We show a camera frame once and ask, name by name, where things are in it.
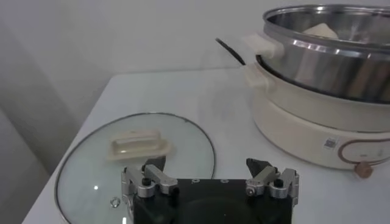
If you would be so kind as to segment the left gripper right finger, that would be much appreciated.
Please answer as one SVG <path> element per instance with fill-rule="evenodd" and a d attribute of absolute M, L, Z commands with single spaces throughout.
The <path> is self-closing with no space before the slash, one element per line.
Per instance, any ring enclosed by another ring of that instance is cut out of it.
<path fill-rule="evenodd" d="M 246 159 L 246 165 L 252 175 L 246 180 L 246 194 L 250 197 L 264 195 L 272 198 L 297 200 L 299 197 L 299 174 L 294 169 L 282 172 L 267 161 Z"/>

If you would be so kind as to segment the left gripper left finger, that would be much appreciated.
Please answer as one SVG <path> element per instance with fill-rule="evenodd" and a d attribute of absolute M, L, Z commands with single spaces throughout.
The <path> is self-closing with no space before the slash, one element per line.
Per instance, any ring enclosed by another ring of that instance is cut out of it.
<path fill-rule="evenodd" d="M 123 197 L 137 195 L 150 198 L 155 195 L 156 187 L 165 195 L 171 195 L 178 187 L 178 180 L 163 173 L 166 157 L 148 159 L 141 169 L 127 166 L 121 172 L 121 192 Z"/>

